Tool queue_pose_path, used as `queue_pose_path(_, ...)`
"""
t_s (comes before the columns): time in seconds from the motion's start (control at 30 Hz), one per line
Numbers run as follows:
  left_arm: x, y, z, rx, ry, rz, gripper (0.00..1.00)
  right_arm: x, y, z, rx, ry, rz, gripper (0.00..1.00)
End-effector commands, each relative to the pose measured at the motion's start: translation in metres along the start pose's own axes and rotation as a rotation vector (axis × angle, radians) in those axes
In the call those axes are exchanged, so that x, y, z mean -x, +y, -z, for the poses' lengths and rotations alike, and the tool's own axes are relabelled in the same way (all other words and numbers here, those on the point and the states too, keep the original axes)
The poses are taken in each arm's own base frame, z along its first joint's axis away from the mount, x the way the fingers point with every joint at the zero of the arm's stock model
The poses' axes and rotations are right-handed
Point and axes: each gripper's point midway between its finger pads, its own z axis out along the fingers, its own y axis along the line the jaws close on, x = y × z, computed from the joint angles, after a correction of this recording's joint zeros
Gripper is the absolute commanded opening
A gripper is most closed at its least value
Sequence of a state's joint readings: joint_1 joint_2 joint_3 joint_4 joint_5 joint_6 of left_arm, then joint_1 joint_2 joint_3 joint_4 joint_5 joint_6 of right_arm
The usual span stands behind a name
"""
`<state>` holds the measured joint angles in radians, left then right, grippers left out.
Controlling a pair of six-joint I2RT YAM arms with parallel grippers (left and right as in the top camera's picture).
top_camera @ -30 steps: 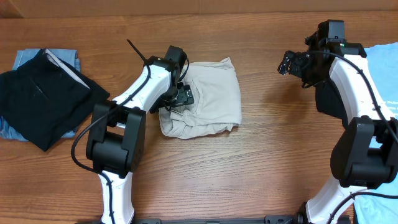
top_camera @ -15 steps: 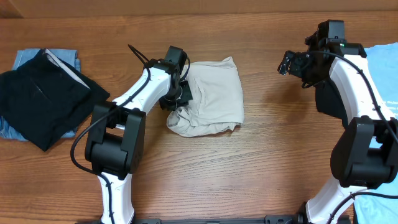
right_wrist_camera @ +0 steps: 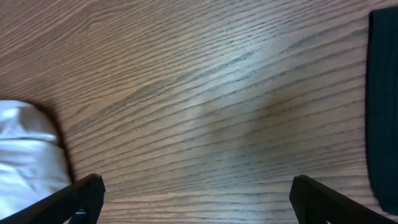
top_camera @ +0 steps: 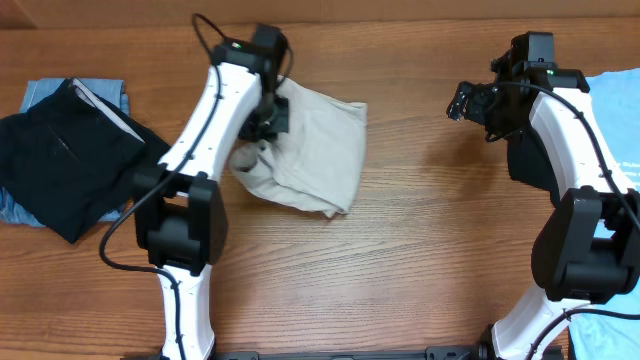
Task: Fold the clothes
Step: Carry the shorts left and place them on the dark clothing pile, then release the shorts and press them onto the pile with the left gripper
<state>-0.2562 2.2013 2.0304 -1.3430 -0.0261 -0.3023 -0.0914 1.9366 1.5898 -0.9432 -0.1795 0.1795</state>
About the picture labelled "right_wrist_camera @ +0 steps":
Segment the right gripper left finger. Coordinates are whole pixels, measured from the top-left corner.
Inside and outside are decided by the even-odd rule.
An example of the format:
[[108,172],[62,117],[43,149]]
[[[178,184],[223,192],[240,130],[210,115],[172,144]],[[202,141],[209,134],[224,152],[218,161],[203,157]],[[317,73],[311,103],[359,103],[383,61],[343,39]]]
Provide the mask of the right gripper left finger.
[[102,176],[90,174],[1,220],[1,224],[96,224],[105,191]]

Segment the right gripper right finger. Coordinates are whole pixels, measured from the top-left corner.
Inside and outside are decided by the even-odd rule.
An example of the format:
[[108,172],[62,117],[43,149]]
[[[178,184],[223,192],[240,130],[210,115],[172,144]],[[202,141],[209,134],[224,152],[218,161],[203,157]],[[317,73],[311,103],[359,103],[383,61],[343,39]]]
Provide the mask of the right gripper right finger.
[[294,177],[289,200],[299,224],[397,224],[306,175]]

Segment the beige khaki shorts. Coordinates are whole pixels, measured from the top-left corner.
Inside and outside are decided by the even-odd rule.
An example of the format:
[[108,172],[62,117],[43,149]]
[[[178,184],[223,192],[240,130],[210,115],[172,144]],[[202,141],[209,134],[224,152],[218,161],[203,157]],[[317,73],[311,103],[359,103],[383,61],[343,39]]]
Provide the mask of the beige khaki shorts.
[[23,101],[1,101],[1,218],[71,184],[55,126]]

